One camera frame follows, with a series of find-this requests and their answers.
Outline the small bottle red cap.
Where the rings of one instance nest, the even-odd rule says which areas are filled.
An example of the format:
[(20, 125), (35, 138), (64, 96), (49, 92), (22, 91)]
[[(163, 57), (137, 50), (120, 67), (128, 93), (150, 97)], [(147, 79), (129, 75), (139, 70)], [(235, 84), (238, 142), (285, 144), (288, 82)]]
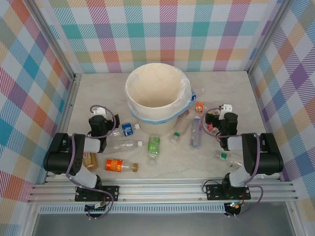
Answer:
[(213, 134), (213, 135), (216, 135), (217, 133), (219, 133), (218, 128), (214, 127), (212, 123), (211, 123), (211, 124), (208, 124), (208, 125), (206, 126), (206, 128), (207, 128), (207, 130), (208, 130), (211, 134)]

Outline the tall clear bluish bottle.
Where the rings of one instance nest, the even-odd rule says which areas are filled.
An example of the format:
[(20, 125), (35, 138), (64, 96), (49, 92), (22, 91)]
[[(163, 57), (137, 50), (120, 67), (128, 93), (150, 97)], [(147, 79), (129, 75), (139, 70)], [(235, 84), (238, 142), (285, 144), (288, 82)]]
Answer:
[(192, 148), (201, 147), (201, 117), (195, 116), (191, 123), (190, 146)]

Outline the clear bottle green-white cap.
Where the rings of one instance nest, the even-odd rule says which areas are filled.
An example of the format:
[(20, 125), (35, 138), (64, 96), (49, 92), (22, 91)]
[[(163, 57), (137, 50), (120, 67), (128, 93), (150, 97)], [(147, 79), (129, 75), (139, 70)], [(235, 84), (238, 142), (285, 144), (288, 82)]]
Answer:
[(174, 127), (173, 134), (170, 136), (170, 142), (177, 144), (186, 133), (188, 127), (191, 125), (191, 116), (179, 116), (177, 123)]

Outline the crushed clear bottle green cap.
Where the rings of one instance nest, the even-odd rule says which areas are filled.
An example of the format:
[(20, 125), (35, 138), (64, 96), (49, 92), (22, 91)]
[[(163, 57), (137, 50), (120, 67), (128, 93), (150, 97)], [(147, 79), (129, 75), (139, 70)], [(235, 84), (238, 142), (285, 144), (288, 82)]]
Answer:
[(216, 150), (213, 157), (214, 159), (223, 162), (228, 168), (233, 170), (237, 170), (243, 166), (243, 159), (237, 153)]

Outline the orange label bottle gold cap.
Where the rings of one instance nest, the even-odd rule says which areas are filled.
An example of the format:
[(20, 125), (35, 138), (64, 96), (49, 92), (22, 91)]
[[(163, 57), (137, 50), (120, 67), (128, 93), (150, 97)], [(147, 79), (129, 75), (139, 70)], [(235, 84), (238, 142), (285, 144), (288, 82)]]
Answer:
[(138, 164), (122, 159), (109, 159), (105, 161), (104, 169), (111, 172), (137, 172)]

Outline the blue label plastic bottle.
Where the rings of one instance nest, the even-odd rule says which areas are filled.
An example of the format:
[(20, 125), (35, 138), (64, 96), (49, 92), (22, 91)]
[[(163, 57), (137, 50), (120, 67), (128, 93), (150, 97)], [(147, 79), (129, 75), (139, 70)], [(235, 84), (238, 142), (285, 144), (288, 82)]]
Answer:
[(124, 123), (119, 128), (116, 128), (110, 136), (115, 138), (123, 138), (133, 135), (137, 130), (140, 129), (138, 123)]

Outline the clear bottle blue wrapper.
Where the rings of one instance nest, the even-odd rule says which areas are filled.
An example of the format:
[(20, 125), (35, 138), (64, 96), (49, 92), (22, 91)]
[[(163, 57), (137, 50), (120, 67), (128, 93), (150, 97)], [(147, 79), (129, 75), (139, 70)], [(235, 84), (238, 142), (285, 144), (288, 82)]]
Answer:
[(199, 99), (201, 96), (205, 94), (205, 89), (204, 88), (195, 88), (191, 90), (192, 97), (191, 100), (194, 101), (196, 99)]

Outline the amber tea bottle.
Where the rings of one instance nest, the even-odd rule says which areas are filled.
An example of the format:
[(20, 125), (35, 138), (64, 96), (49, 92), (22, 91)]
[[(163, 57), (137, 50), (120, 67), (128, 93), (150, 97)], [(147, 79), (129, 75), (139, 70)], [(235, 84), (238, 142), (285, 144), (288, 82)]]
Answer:
[(96, 153), (83, 153), (83, 165), (90, 171), (94, 172), (98, 168)]

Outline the green label plastic bottle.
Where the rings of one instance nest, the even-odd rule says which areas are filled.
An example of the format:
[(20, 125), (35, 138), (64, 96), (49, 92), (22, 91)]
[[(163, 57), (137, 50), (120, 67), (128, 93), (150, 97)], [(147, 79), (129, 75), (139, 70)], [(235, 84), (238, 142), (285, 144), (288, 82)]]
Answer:
[(160, 151), (160, 134), (151, 134), (148, 140), (147, 155), (150, 165), (156, 165)]

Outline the small circuit board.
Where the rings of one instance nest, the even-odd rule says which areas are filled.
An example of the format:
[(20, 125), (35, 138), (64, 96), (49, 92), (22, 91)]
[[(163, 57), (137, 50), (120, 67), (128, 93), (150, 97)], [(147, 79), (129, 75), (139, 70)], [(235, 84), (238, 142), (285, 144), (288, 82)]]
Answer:
[(242, 206), (243, 205), (241, 203), (230, 202), (224, 204), (224, 209), (230, 214), (239, 214), (241, 212)]
[(85, 212), (105, 212), (107, 208), (107, 204), (96, 203), (96, 204), (87, 204), (84, 207)]

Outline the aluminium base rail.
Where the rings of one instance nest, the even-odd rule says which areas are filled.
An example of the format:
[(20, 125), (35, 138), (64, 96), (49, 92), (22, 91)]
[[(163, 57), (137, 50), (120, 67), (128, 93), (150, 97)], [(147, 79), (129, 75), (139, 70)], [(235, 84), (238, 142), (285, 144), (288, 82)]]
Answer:
[[(119, 203), (205, 203), (206, 186), (220, 182), (202, 178), (171, 179), (103, 179), (103, 185), (119, 187)], [(48, 176), (43, 184), (34, 185), (28, 202), (36, 204), (74, 203), (75, 186), (66, 178)], [(262, 202), (297, 201), (298, 195), (291, 182), (271, 176), (250, 183), (251, 199)]]

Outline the aluminium frame post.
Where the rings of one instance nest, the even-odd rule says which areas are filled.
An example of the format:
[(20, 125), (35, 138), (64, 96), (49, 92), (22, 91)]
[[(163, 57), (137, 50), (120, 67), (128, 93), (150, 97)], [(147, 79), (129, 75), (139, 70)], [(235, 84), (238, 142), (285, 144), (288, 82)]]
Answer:
[(250, 77), (258, 67), (263, 54), (274, 39), (282, 21), (291, 8), (294, 0), (270, 0), (269, 6), (263, 15), (263, 21), (259, 26), (259, 36), (256, 45), (251, 51), (251, 56), (244, 67)]
[(60, 61), (62, 67), (64, 68), (66, 74), (71, 78), (72, 81), (76, 80), (76, 73), (71, 68), (66, 56), (64, 55), (61, 47), (59, 46), (54, 34), (52, 33), (48, 23), (43, 17), (39, 7), (36, 5), (35, 0), (23, 0), (24, 4), (28, 8), (31, 15), (34, 17), (35, 22), (40, 28), (40, 31), (44, 35), (48, 44), (51, 46), (53, 52), (55, 53), (57, 59)]

